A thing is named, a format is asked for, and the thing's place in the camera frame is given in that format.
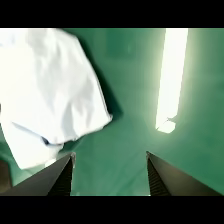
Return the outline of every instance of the green surface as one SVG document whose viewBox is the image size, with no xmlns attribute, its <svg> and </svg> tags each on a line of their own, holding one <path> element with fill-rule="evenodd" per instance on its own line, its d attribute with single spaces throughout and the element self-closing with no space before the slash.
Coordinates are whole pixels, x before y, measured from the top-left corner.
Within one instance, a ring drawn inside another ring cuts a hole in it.
<svg viewBox="0 0 224 224">
<path fill-rule="evenodd" d="M 66 28 L 81 41 L 114 115 L 68 143 L 77 152 L 72 195 L 148 195 L 146 151 L 224 194 L 224 29 L 189 29 L 176 129 L 155 130 L 165 29 Z M 0 138 L 13 184 L 21 171 Z"/>
</svg>

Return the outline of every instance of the glossy green tabletop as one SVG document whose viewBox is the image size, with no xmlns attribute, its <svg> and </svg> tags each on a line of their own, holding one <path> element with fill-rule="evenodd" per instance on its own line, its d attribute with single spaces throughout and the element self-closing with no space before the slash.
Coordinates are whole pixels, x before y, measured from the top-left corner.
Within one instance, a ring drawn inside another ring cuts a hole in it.
<svg viewBox="0 0 224 224">
<path fill-rule="evenodd" d="M 224 29 L 189 29 L 176 117 L 170 134 L 155 129 L 165 29 L 66 28 L 92 63 L 113 121 L 68 143 L 76 151 L 71 195 L 149 195 L 146 151 L 224 194 Z M 0 138 L 13 185 L 20 170 Z"/>
</svg>

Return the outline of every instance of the green table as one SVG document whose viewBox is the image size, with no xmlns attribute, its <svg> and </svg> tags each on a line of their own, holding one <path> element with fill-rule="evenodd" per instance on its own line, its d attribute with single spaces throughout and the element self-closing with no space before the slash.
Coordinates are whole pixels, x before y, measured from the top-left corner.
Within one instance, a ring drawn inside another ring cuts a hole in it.
<svg viewBox="0 0 224 224">
<path fill-rule="evenodd" d="M 146 151 L 224 194 L 224 29 L 189 29 L 176 128 L 155 129 L 165 29 L 66 28 L 99 77 L 113 121 L 68 143 L 77 152 L 72 195 L 149 195 Z M 21 171 L 0 138 L 13 184 Z"/>
</svg>

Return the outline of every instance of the crumpled white fabric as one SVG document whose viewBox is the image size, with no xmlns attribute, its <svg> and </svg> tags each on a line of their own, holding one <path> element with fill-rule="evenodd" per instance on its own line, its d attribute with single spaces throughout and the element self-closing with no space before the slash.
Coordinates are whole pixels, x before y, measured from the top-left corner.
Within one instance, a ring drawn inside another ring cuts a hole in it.
<svg viewBox="0 0 224 224">
<path fill-rule="evenodd" d="M 112 119 L 78 39 L 52 28 L 0 29 L 0 103 L 3 134 L 21 169 L 55 158 L 63 143 Z"/>
</svg>

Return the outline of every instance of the white object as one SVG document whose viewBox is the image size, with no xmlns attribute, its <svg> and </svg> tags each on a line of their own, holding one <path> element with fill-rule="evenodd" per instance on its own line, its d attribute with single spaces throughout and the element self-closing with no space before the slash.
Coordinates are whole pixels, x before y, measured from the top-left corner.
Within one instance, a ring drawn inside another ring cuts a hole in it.
<svg viewBox="0 0 224 224">
<path fill-rule="evenodd" d="M 58 29 L 0 29 L 0 103 L 3 133 L 21 169 L 46 163 L 63 143 L 112 119 L 78 39 Z"/>
</svg>

